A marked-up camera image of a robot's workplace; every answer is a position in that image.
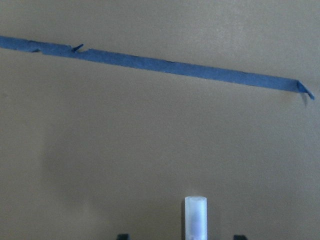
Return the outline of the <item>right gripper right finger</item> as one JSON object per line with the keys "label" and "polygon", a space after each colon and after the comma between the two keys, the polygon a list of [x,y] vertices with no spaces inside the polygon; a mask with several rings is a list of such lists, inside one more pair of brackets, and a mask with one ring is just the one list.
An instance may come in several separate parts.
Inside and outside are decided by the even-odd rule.
{"label": "right gripper right finger", "polygon": [[234,235],[233,240],[245,240],[245,236],[244,235]]}

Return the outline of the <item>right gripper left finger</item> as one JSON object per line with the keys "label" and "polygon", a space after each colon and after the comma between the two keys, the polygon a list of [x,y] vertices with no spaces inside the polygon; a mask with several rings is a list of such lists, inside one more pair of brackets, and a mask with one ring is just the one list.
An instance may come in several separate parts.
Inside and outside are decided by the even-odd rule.
{"label": "right gripper left finger", "polygon": [[117,240],[130,240],[130,235],[128,233],[118,234]]}

